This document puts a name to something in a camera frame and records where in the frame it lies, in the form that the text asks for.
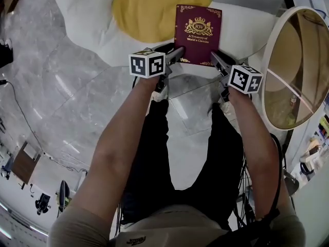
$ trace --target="book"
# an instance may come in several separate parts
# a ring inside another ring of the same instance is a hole
[[[220,44],[222,11],[209,7],[177,5],[175,49],[185,48],[181,63],[213,66],[210,54]]]

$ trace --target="light fixture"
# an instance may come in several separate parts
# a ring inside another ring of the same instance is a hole
[[[2,234],[5,235],[8,239],[11,240],[11,236],[10,236],[10,234],[9,234],[8,232],[6,232],[4,229],[2,229],[1,227],[0,227],[0,233],[2,233]]]
[[[40,115],[40,113],[38,113],[38,111],[37,111],[35,108],[33,108],[33,110],[34,110],[34,112],[36,113],[36,115],[37,115],[40,119],[42,119],[42,116]]]
[[[64,81],[62,80],[62,78],[58,75],[55,75],[55,78],[57,80],[57,82],[59,83],[59,85],[62,87],[62,89],[66,92],[66,94],[69,97],[73,96],[73,93],[68,89],[68,87],[66,86],[66,84],[64,83]]]
[[[8,209],[0,202],[0,207],[2,207],[5,211],[8,211]]]
[[[32,226],[30,226],[30,228],[31,228],[32,230],[34,230],[34,231],[36,231],[36,232],[38,232],[38,233],[41,233],[42,235],[45,235],[45,236],[48,237],[48,234],[46,234],[46,233],[44,233],[44,232],[38,230],[37,228],[34,228],[34,227],[32,227]]]
[[[78,149],[76,149],[73,145],[69,144],[68,141],[63,140],[63,143],[70,146],[74,151],[76,151],[78,154],[80,154],[80,151]]]

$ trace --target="black cable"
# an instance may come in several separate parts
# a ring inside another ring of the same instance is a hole
[[[71,172],[76,171],[77,173],[80,173],[80,172],[86,172],[86,173],[88,173],[88,170],[85,169],[85,168],[81,168],[80,170],[77,170],[74,167],[64,166],[61,163],[58,163],[56,160],[52,159],[51,157],[49,157],[49,160],[55,162],[56,164],[58,164],[58,165],[60,165],[62,167],[65,167],[68,171],[71,171]]]
[[[121,232],[121,221],[122,221],[122,217],[123,217],[123,213],[122,213],[122,210],[121,210],[121,204],[120,204],[120,222],[119,222],[119,233]]]
[[[247,170],[246,169],[247,168],[245,168],[245,174],[246,174],[246,177],[247,177],[247,180],[248,180],[248,197],[246,197],[246,199],[248,199],[248,204],[250,204],[249,203],[250,182],[249,182],[249,177],[248,177],[248,173],[247,173]],[[245,218],[245,216],[246,216],[246,211],[243,213],[242,220]]]
[[[31,128],[31,126],[30,126],[28,120],[26,119],[25,113],[23,112],[23,110],[22,110],[22,108],[21,108],[21,106],[20,106],[20,104],[19,104],[19,102],[18,102],[18,100],[17,100],[17,98],[16,98],[16,91],[15,91],[14,85],[13,85],[10,81],[7,81],[7,80],[1,80],[1,81],[0,81],[0,85],[4,85],[4,84],[6,84],[6,83],[9,83],[9,84],[12,86],[12,89],[13,89],[13,91],[14,91],[14,99],[15,99],[15,101],[16,101],[18,107],[20,108],[21,113],[22,113],[22,115],[23,115],[23,117],[24,117],[24,119],[25,119],[25,121],[26,121],[28,127],[30,128],[31,133],[32,133],[32,134],[34,135],[34,137],[36,138],[36,140],[37,140],[37,142],[38,142],[38,144],[39,144],[39,146],[40,146],[40,149],[42,150],[42,152],[43,152],[44,155],[45,155],[46,153],[45,153],[45,151],[42,149],[42,146],[41,146],[41,143],[39,142],[39,139],[37,138],[37,136],[36,136],[35,133],[33,132],[33,130],[32,130],[32,128]],[[49,158],[49,159],[50,159],[51,161],[55,162],[56,164],[58,164],[58,165],[60,165],[60,166],[62,166],[62,167],[65,167],[67,170],[69,170],[69,171],[71,171],[71,172],[76,171],[77,173],[80,173],[80,172],[82,171],[82,172],[86,172],[86,173],[88,173],[88,171],[87,171],[86,169],[84,169],[84,168],[81,168],[81,169],[78,171],[78,170],[77,170],[76,168],[74,168],[74,167],[64,166],[64,165],[58,163],[56,160],[53,160],[52,158]]]
[[[44,153],[45,151],[43,151],[42,146],[41,146],[41,144],[40,144],[40,142],[39,142],[37,136],[36,136],[35,133],[33,132],[33,130],[32,130],[32,128],[31,128],[29,122],[27,121],[26,116],[25,116],[25,114],[24,114],[24,112],[23,112],[23,110],[22,110],[22,108],[21,108],[19,102],[17,101],[17,98],[16,98],[16,91],[15,91],[14,85],[12,85],[12,83],[11,83],[10,81],[7,81],[7,82],[12,86],[12,89],[13,89],[13,91],[14,91],[14,99],[15,99],[17,105],[19,106],[19,108],[20,108],[20,110],[21,110],[21,112],[22,112],[22,115],[23,115],[23,117],[24,117],[24,119],[25,119],[25,121],[26,121],[28,127],[30,128],[32,134],[33,134],[34,137],[36,138],[36,140],[37,140],[37,142],[38,142],[38,144],[39,144],[39,146],[40,146],[40,149],[41,149],[42,152]]]
[[[118,236],[119,226],[120,226],[120,203],[118,204],[118,208],[117,208],[117,226],[116,226],[114,237]]]
[[[274,140],[274,142],[276,143],[277,149],[278,149],[278,154],[279,154],[279,181],[278,181],[278,188],[277,188],[277,192],[276,195],[274,197],[273,200],[273,204],[270,210],[270,213],[273,213],[276,208],[277,208],[277,204],[278,204],[278,200],[279,200],[279,195],[280,195],[280,189],[281,189],[281,178],[282,178],[282,151],[281,151],[281,145],[279,140],[277,139],[277,137],[274,134],[270,134],[272,139]]]
[[[137,76],[135,76],[135,78],[134,78],[133,88],[135,87],[136,81],[137,81]]]
[[[294,210],[296,211],[296,209],[295,209],[294,199],[293,199],[292,197],[290,197],[290,199],[291,199],[291,203],[293,204],[293,208],[294,208]]]
[[[240,218],[243,220],[242,216],[243,216],[243,209],[244,209],[244,199],[245,197],[243,196],[243,194],[245,193],[244,191],[244,187],[245,187],[245,176],[242,176],[242,206],[241,206],[241,215]]]
[[[245,172],[245,168],[247,166],[247,161],[246,161],[246,157],[245,155],[243,156],[243,166],[242,166],[242,170],[241,170],[241,174],[240,174],[240,182],[239,182],[239,187],[238,190],[240,191],[241,189],[241,185],[243,183],[243,179],[244,179],[244,172]],[[241,216],[239,216],[239,213],[237,211],[237,204],[235,203],[235,209],[233,210],[233,213],[236,216],[236,220],[237,220],[237,227],[241,228],[241,226],[245,226],[246,224],[243,222],[243,220],[241,219]]]

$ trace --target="black pants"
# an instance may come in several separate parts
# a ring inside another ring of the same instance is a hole
[[[169,205],[186,204],[228,230],[228,218],[239,195],[244,155],[241,136],[227,120],[218,103],[215,103],[203,169],[190,188],[175,190],[171,182],[167,150],[168,106],[167,100],[152,101],[150,112],[145,118],[121,200],[122,224],[137,222]]]

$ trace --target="person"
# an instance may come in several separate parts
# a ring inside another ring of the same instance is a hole
[[[207,160],[195,183],[175,190],[170,178],[167,100],[152,100],[158,79],[140,79],[105,128],[90,171],[52,226],[48,244],[65,246],[207,246],[230,231],[243,157],[252,180],[255,215],[267,215],[279,178],[275,143],[248,96],[230,89],[242,137],[218,103],[212,106]],[[124,230],[109,241],[118,204]],[[274,220],[275,246],[304,246],[305,232],[284,182]]]

